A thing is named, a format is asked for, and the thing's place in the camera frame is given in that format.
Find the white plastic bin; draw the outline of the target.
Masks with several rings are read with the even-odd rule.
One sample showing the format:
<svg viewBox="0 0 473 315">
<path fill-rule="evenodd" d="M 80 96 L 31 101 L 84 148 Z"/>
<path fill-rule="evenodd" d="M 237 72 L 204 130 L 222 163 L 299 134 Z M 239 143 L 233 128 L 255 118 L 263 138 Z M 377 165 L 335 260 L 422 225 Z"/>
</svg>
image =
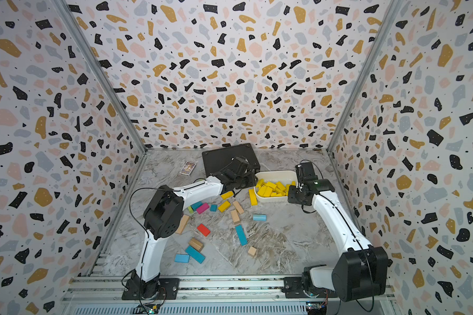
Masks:
<svg viewBox="0 0 473 315">
<path fill-rule="evenodd" d="M 298 183 L 293 171 L 268 171 L 256 175 L 254 193 L 258 202 L 288 202 L 289 188 Z"/>
</svg>

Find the long yellow block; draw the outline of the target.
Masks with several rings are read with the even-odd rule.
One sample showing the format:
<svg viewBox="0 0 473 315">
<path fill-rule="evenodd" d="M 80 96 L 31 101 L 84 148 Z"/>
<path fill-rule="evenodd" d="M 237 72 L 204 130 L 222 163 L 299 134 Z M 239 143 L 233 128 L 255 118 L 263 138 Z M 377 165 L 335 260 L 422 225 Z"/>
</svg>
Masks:
<svg viewBox="0 0 473 315">
<path fill-rule="evenodd" d="M 251 203 L 251 206 L 257 206 L 258 204 L 258 200 L 257 200 L 257 197 L 256 197 L 256 193 L 255 193 L 255 190 L 253 188 L 251 188 L 249 191 L 249 198 L 250 198 L 250 203 Z"/>
</svg>

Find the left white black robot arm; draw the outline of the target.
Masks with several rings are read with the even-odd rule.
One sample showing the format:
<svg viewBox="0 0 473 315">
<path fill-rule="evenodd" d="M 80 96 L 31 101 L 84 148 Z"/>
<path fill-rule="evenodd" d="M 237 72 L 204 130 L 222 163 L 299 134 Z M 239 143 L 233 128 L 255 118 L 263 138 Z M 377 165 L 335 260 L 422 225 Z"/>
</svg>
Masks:
<svg viewBox="0 0 473 315">
<path fill-rule="evenodd" d="M 155 195 L 144 210 L 145 231 L 142 254 L 125 288 L 140 297 L 151 296 L 159 289 L 160 262 L 167 239 L 177 232 L 184 218 L 184 210 L 207 198 L 221 196 L 234 190 L 256 185 L 256 171 L 245 157 L 234 157 L 221 170 L 202 181 L 171 188 L 154 188 Z"/>
</svg>

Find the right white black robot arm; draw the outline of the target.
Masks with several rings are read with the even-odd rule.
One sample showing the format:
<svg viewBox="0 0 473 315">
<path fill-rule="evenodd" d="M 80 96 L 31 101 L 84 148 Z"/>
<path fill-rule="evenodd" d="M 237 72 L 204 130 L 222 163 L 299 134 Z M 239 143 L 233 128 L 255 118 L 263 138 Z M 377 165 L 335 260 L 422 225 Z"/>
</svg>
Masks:
<svg viewBox="0 0 473 315">
<path fill-rule="evenodd" d="M 311 161 L 301 161 L 295 170 L 298 183 L 289 188 L 288 202 L 313 207 L 312 212 L 321 216 L 331 233 L 339 256 L 335 266 L 304 269 L 304 293 L 317 297 L 324 291 L 332 291 L 343 302 L 383 295 L 389 261 L 385 250 L 372 245 L 360 232 L 344 210 L 332 183 L 318 178 Z"/>
</svg>

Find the black briefcase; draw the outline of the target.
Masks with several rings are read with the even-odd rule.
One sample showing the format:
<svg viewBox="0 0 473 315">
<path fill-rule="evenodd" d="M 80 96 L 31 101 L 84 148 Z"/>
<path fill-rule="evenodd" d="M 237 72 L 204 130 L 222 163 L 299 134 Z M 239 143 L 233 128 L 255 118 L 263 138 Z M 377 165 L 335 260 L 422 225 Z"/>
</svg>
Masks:
<svg viewBox="0 0 473 315">
<path fill-rule="evenodd" d="M 256 173 L 260 172 L 261 165 L 256 157 L 254 149 L 250 143 L 246 143 L 204 151 L 202 153 L 202 160 L 206 176 L 208 177 L 212 173 L 223 169 L 235 157 L 246 158 L 249 162 L 249 168 L 255 170 Z"/>
</svg>

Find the natural wood block slanted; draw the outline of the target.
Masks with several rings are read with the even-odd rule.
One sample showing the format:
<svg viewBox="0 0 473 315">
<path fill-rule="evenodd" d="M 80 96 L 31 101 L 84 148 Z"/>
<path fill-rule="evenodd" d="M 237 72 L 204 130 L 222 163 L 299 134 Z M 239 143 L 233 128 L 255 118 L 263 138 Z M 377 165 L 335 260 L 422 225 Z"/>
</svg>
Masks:
<svg viewBox="0 0 473 315">
<path fill-rule="evenodd" d="M 244 213 L 244 209 L 243 207 L 240 205 L 240 203 L 238 201 L 234 201 L 233 202 L 233 206 L 235 207 L 235 209 L 237 210 L 237 212 L 239 213 L 239 215 L 242 215 Z"/>
</svg>

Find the natural wood block centre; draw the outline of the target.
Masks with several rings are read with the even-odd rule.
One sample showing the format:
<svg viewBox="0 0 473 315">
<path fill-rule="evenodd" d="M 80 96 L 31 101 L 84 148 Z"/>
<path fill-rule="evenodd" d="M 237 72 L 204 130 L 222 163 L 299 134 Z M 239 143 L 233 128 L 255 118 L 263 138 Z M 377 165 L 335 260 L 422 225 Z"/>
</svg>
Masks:
<svg viewBox="0 0 473 315">
<path fill-rule="evenodd" d="M 239 224 L 240 223 L 239 212 L 237 210 L 232 210 L 231 211 L 231 219 L 232 219 L 234 224 Z"/>
</svg>

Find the light blue cylinder block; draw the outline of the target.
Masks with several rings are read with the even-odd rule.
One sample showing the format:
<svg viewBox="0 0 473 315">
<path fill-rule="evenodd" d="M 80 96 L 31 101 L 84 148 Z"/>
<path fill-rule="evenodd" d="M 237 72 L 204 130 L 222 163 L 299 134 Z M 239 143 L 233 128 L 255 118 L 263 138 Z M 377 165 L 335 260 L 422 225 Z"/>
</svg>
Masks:
<svg viewBox="0 0 473 315">
<path fill-rule="evenodd" d="M 253 215 L 254 221 L 265 222 L 267 220 L 267 215 L 264 214 L 254 214 Z"/>
</svg>

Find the teal block beside magenta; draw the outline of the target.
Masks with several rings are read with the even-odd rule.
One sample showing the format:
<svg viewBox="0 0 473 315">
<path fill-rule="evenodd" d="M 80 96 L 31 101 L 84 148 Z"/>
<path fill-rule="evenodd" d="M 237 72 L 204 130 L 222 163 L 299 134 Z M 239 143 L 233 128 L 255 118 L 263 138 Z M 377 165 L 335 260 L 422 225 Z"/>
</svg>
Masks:
<svg viewBox="0 0 473 315">
<path fill-rule="evenodd" d="M 191 205 L 191 208 L 196 211 L 200 206 L 202 206 L 203 203 L 202 202 L 197 202 L 197 203 L 194 203 Z"/>
</svg>

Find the teal slanted block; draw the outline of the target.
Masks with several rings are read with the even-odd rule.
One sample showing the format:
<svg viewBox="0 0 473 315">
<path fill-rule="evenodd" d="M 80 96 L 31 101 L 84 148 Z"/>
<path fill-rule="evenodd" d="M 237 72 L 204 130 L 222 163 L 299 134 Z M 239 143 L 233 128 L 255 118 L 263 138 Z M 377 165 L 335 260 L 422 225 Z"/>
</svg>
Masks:
<svg viewBox="0 0 473 315">
<path fill-rule="evenodd" d="M 236 230 L 236 234 L 238 236 L 238 239 L 239 239 L 239 242 L 240 242 L 240 245 L 242 246 L 245 246 L 248 244 L 248 240 L 246 238 L 246 235 L 244 233 L 244 229 L 241 225 L 237 225 L 235 227 L 235 230 Z"/>
</svg>

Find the red block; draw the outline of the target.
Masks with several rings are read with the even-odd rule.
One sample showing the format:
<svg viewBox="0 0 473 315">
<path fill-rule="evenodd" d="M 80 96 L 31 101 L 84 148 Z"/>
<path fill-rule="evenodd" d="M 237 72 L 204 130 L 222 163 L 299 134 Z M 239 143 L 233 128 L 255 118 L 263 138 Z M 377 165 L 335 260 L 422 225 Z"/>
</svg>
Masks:
<svg viewBox="0 0 473 315">
<path fill-rule="evenodd" d="M 200 224 L 197 227 L 197 230 L 204 236 L 208 237 L 211 233 L 210 229 L 206 227 L 204 224 Z"/>
</svg>

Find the small natural wood cube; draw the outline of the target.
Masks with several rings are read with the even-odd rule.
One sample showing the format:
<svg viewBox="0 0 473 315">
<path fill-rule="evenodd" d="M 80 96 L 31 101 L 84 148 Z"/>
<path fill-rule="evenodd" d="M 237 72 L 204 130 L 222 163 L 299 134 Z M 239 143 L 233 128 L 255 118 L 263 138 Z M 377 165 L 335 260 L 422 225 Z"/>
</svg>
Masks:
<svg viewBox="0 0 473 315">
<path fill-rule="evenodd" d="M 251 257 L 255 257 L 256 254 L 257 254 L 257 249 L 256 249 L 255 247 L 253 247 L 253 246 L 250 246 L 250 247 L 249 247 L 249 250 L 248 250 L 248 254 L 249 254 L 249 256 L 251 256 Z"/>
</svg>

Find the teal long block front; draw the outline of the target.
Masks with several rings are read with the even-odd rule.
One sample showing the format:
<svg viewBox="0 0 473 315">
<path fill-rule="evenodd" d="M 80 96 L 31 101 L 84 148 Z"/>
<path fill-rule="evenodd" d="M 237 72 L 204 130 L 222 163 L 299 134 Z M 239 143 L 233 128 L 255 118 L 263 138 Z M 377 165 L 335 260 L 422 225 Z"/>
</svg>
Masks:
<svg viewBox="0 0 473 315">
<path fill-rule="evenodd" d="M 193 248 L 192 246 L 188 246 L 185 250 L 186 254 L 188 254 L 190 257 L 192 257 L 196 262 L 198 262 L 199 264 L 202 264 L 205 260 L 205 256 L 200 253 L 199 251 L 197 251 L 195 248 Z"/>
</svg>

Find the small light blue block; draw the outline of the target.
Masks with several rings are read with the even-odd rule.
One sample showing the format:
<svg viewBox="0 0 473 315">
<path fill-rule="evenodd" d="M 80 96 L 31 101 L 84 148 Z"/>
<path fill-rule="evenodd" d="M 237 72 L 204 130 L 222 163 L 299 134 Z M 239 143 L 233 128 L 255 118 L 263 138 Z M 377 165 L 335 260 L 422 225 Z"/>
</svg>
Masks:
<svg viewBox="0 0 473 315">
<path fill-rule="evenodd" d="M 190 258 L 187 254 L 176 254 L 174 261 L 176 263 L 188 263 Z"/>
</svg>

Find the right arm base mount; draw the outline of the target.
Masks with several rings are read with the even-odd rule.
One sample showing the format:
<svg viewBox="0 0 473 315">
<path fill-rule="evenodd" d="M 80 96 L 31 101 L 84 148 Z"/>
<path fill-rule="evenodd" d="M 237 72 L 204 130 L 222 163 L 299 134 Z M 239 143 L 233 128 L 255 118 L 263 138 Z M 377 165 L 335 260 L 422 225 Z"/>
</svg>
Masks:
<svg viewBox="0 0 473 315">
<path fill-rule="evenodd" d="M 281 290 L 287 299 L 324 299 L 336 298 L 337 295 L 334 291 L 325 288 L 311 288 L 307 289 L 304 284 L 302 277 L 289 276 L 283 278 L 283 288 Z"/>
</svg>

